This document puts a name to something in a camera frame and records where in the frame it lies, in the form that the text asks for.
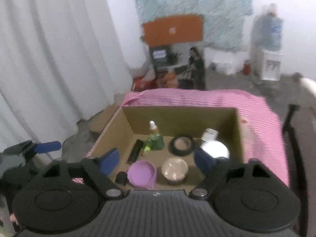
green bottle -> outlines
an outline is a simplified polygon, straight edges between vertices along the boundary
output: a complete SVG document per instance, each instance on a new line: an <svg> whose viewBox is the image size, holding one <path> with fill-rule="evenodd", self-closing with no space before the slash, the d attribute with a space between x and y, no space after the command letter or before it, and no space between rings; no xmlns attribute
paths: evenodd
<svg viewBox="0 0 316 237"><path fill-rule="evenodd" d="M160 151L165 147L162 135L159 133L159 129L154 121L149 122L150 125L150 136L149 139L152 141L152 149Z"/></svg>

black cap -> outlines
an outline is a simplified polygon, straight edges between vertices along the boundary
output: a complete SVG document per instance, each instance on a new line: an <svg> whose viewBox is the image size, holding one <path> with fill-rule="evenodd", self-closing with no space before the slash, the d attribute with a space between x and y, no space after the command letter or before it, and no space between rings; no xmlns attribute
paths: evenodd
<svg viewBox="0 0 316 237"><path fill-rule="evenodd" d="M123 171L119 172L116 175L115 182L118 184L126 185L127 182L127 174Z"/></svg>

red fire extinguisher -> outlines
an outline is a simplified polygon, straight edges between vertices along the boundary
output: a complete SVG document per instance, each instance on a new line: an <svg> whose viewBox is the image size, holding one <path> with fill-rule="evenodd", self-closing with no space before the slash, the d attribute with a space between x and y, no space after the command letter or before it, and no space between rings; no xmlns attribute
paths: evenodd
<svg viewBox="0 0 316 237"><path fill-rule="evenodd" d="M250 60L245 60L244 62L244 69L242 70L242 73L245 76L248 76L251 72L251 66L250 66Z"/></svg>

white container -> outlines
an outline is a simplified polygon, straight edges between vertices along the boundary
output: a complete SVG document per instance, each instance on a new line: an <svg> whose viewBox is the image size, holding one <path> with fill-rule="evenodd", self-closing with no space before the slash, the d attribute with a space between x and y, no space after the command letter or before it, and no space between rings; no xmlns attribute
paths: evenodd
<svg viewBox="0 0 316 237"><path fill-rule="evenodd" d="M258 47L255 72L262 80L279 81L281 76L282 51L268 51Z"/></svg>

pink striped cloth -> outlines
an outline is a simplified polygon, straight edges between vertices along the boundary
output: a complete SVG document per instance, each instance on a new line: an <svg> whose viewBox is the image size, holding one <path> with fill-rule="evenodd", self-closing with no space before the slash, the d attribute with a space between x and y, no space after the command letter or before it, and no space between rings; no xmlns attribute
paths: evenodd
<svg viewBox="0 0 316 237"><path fill-rule="evenodd" d="M130 92L122 103L122 106L151 105L237 108L239 115L249 120L255 135L252 148L245 150L244 161L250 158L259 159L289 186L287 159L279 117L270 110L263 97L241 90L154 89ZM93 153L103 134L104 131L87 156Z"/></svg>

